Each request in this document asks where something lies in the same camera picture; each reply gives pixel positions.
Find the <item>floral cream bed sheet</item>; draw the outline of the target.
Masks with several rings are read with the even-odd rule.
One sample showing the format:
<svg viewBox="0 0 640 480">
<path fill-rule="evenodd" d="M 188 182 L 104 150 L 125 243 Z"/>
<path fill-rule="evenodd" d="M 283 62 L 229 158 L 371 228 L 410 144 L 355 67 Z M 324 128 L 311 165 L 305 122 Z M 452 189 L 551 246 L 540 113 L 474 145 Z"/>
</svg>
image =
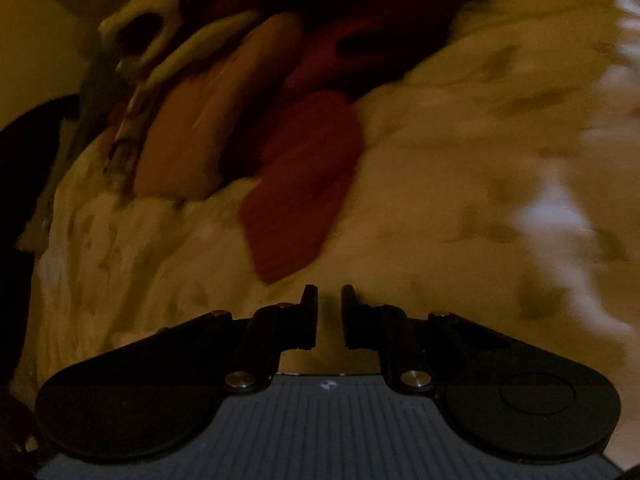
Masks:
<svg viewBox="0 0 640 480">
<path fill-rule="evenodd" d="M 90 144 L 58 186 L 11 391 L 216 308 L 319 286 L 317 348 L 286 372 L 360 372 L 338 294 L 449 310 L 600 370 L 639 460 L 639 0 L 485 0 L 449 47 L 358 105 L 367 149 L 321 256 L 258 280 L 238 220 L 256 181 L 209 200 L 123 200 Z"/>
</svg>

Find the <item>dark red cloth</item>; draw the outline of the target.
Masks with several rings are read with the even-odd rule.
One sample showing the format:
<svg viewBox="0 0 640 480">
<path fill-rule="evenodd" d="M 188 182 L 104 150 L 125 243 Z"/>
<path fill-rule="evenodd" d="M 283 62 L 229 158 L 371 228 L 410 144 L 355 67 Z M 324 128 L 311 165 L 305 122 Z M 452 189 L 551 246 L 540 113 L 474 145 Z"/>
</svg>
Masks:
<svg viewBox="0 0 640 480">
<path fill-rule="evenodd" d="M 373 55 L 345 58 L 340 40 L 372 25 L 339 21 L 308 36 L 277 104 L 260 125 L 259 182 L 239 219 L 254 271 L 274 284 L 316 260 L 345 203 L 366 150 L 356 105 L 327 85 L 368 67 Z"/>
</svg>

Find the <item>patterned cream blanket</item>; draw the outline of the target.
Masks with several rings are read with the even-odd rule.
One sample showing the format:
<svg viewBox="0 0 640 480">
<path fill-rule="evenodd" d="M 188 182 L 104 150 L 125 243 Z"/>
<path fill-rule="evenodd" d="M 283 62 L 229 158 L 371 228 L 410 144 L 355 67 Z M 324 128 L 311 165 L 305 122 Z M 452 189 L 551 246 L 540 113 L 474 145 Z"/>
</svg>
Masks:
<svg viewBox="0 0 640 480">
<path fill-rule="evenodd" d="M 243 38 L 258 22 L 252 6 L 250 0 L 129 0 L 103 20 L 104 47 L 118 53 L 118 71 L 132 88 L 106 174 L 131 174 L 165 84 Z"/>
</svg>

